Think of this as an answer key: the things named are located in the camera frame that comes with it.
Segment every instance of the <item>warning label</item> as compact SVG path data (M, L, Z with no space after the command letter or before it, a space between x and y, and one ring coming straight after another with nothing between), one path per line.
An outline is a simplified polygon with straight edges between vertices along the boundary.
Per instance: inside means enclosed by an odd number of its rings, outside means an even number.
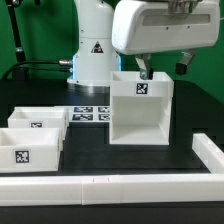
M98 41L97 41L96 45L94 46L94 48L92 49L91 53L97 53L97 54L103 53L103 49Z

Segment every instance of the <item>white cardboard box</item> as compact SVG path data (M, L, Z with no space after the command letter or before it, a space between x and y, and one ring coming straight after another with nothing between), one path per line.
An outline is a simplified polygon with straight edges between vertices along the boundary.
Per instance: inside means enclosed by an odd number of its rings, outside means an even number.
M112 72L110 143L168 145L174 83L164 72Z
M57 171L61 147L58 128L2 128L0 172Z
M68 126L66 108L15 107L8 118L9 128L60 128L65 139Z

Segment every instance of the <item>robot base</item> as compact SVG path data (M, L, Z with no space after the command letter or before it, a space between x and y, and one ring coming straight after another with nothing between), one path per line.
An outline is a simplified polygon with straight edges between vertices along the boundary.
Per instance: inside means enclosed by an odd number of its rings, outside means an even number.
M78 82L77 80L72 79L72 77L67 79L67 86L70 90L75 90L83 93L109 93L110 86L108 82L98 81L94 85L87 85L84 82Z

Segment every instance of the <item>black tabletop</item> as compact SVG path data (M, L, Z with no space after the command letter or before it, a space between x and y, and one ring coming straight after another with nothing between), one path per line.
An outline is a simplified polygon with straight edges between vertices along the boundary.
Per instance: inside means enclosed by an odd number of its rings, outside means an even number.
M0 81L0 127L15 106L102 106L108 94L83 94L64 80ZM209 172L192 151L194 133L224 149L224 105L193 83L175 81L169 146L109 144L108 123L71 123L59 171L5 176L113 175ZM223 202L102 206L0 207L0 223L218 223Z

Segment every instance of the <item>white plastic barrier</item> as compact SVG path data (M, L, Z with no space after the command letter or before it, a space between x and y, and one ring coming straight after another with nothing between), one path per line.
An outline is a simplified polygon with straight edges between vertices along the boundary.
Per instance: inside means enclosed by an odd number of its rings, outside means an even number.
M193 149L224 166L224 154L204 134ZM0 178L0 206L224 201L224 172L118 176Z

